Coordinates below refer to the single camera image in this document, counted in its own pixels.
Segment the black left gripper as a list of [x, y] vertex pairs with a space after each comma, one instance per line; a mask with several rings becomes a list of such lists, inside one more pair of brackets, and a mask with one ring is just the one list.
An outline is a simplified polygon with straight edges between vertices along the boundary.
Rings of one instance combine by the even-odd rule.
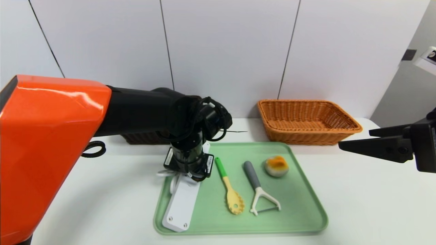
[[214, 155], [205, 152], [202, 140], [188, 140], [170, 143], [163, 167], [201, 182], [210, 177], [213, 162]]

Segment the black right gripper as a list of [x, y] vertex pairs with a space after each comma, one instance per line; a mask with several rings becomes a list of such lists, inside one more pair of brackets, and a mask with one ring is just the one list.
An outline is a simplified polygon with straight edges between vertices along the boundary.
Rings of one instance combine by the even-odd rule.
[[414, 124], [398, 125], [369, 130], [367, 138], [354, 141], [340, 141], [341, 150], [387, 161], [405, 163], [414, 160], [421, 172], [436, 172], [435, 118], [423, 118]]

